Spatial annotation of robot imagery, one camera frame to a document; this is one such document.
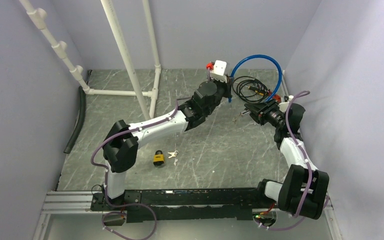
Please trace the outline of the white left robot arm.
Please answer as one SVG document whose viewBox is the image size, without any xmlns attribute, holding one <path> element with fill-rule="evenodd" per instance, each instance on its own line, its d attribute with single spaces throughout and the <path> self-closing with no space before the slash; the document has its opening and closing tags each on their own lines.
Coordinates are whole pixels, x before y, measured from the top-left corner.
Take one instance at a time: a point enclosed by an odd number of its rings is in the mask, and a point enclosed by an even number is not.
<svg viewBox="0 0 384 240">
<path fill-rule="evenodd" d="M 117 210 L 124 203 L 127 170 L 136 163 L 138 150 L 153 141 L 189 131 L 204 123 L 223 98 L 232 96 L 232 80 L 230 77 L 226 79 L 212 78 L 202 82 L 191 98 L 165 115 L 131 124 L 119 120 L 112 126 L 102 147 L 108 168 L 103 202 L 109 209 Z"/>
</svg>

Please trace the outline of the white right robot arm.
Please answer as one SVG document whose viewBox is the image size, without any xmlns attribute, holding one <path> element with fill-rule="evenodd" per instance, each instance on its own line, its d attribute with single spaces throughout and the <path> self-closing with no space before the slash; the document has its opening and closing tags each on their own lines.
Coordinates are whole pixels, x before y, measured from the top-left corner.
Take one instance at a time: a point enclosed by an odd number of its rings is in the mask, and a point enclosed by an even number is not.
<svg viewBox="0 0 384 240">
<path fill-rule="evenodd" d="M 267 208 L 277 204 L 282 211 L 313 220 L 320 218 L 330 177 L 320 171 L 310 160 L 299 132 L 305 108 L 288 103 L 285 110 L 272 99 L 267 102 L 246 103 L 245 111 L 259 125 L 270 124 L 275 128 L 273 140 L 288 165 L 282 183 L 263 179 L 257 187 L 256 203 Z"/>
</svg>

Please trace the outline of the yellow padlock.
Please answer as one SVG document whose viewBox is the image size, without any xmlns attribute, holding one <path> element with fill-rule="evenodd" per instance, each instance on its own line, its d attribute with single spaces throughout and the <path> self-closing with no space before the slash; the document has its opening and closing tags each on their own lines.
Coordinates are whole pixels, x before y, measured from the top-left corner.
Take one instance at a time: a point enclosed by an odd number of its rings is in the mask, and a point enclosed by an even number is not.
<svg viewBox="0 0 384 240">
<path fill-rule="evenodd" d="M 165 163 L 165 157 L 161 150 L 155 152 L 152 163 L 155 167 L 162 166 Z"/>
</svg>

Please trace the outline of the keys of yellow padlock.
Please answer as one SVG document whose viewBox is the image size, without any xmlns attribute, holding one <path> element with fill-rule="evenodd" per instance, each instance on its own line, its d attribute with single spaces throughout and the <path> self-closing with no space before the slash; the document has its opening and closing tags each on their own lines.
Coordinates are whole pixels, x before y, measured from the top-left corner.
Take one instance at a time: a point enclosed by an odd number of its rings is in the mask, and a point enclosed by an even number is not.
<svg viewBox="0 0 384 240">
<path fill-rule="evenodd" d="M 168 152 L 167 154 L 168 154 L 168 158 L 169 159 L 171 159 L 171 158 L 176 158 L 177 157 L 177 155 L 178 155 L 178 151 L 177 150 L 175 150 L 175 151 L 173 151 L 173 152 Z"/>
</svg>

